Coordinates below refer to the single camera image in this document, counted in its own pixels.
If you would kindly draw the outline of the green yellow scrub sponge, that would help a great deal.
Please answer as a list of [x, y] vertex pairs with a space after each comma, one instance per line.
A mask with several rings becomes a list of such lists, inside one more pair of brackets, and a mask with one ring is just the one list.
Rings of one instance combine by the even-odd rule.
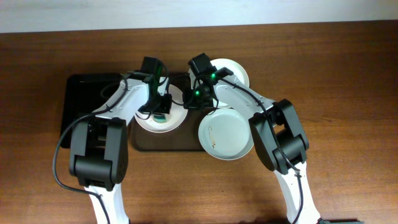
[[153, 115], [153, 120], [156, 123], [165, 123], [167, 121], [167, 118], [164, 114], [155, 114]]

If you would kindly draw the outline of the white plate bottom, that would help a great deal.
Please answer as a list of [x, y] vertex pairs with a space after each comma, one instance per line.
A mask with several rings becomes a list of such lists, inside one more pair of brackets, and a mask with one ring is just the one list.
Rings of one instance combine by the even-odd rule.
[[234, 109], [218, 109], [206, 115], [198, 127], [202, 148], [224, 161], [244, 157], [254, 146], [248, 120]]

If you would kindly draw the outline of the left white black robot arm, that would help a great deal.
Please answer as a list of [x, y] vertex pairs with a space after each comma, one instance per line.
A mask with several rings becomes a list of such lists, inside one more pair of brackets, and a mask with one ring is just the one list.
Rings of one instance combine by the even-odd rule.
[[112, 84], [114, 93], [73, 121], [69, 171], [88, 194], [98, 223], [129, 223], [121, 182], [128, 166], [127, 126], [136, 113], [156, 113], [169, 80], [159, 72], [132, 72]]

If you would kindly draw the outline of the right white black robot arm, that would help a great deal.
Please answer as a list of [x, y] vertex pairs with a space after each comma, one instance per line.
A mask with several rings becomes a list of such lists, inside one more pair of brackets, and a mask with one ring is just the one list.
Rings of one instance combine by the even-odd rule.
[[187, 104], [205, 97], [217, 99], [249, 123], [256, 154], [281, 188], [290, 223], [321, 223], [307, 180], [309, 141], [289, 100], [264, 98], [241, 83], [228, 68], [190, 68], [193, 90]]

